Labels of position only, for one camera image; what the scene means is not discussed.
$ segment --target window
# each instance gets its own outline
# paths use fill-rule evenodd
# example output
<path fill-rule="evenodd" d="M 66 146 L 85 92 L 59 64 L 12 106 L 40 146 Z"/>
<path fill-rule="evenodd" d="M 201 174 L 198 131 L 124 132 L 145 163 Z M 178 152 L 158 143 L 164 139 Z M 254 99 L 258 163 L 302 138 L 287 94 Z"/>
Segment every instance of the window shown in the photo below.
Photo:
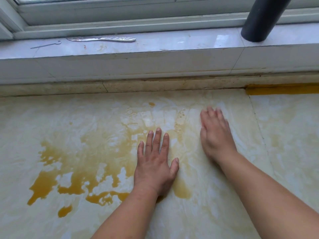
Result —
<path fill-rule="evenodd" d="M 0 35 L 34 39 L 235 27 L 254 1 L 0 0 Z M 319 21 L 319 0 L 292 0 L 288 9 L 285 23 Z"/>

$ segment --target metal hook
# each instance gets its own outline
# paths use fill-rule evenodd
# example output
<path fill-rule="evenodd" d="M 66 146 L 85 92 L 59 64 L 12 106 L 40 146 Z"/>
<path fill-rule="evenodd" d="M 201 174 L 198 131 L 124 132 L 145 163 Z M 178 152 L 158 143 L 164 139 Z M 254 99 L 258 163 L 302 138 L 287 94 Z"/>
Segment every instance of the metal hook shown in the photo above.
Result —
<path fill-rule="evenodd" d="M 50 45 L 54 45 L 54 44 L 59 45 L 59 44 L 61 44 L 61 43 L 62 43 L 62 42 L 59 40 L 59 41 L 57 41 L 56 43 L 53 43 L 53 44 L 41 45 L 41 46 L 33 47 L 33 48 L 30 48 L 30 49 L 41 48 L 41 47 L 50 46 Z"/>

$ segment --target forearm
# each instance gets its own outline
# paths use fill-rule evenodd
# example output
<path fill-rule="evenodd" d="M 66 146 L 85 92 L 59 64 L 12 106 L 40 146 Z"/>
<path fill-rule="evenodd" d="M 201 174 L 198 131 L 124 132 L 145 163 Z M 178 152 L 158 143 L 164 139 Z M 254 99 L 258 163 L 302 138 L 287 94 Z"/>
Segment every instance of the forearm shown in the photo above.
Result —
<path fill-rule="evenodd" d="M 220 164 L 263 239 L 315 238 L 319 215 L 239 153 Z"/>
<path fill-rule="evenodd" d="M 91 239 L 145 238 L 156 200 L 157 194 L 154 190 L 134 188 Z"/>

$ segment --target knife handle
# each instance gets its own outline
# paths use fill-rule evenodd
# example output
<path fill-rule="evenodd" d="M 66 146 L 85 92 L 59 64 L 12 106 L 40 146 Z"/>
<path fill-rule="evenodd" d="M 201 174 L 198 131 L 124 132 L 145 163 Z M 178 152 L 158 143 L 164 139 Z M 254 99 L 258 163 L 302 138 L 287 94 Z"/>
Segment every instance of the knife handle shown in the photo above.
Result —
<path fill-rule="evenodd" d="M 136 38 L 132 37 L 101 37 L 99 40 L 102 41 L 114 41 L 114 42 L 134 42 Z"/>

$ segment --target black cylinder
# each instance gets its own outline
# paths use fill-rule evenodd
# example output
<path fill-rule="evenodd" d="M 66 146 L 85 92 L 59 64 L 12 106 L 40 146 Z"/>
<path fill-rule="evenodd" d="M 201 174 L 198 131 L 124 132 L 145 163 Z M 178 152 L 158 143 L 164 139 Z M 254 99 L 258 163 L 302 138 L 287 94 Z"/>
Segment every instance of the black cylinder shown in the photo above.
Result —
<path fill-rule="evenodd" d="M 256 0 L 242 27 L 241 36 L 250 42 L 264 41 L 291 0 Z"/>

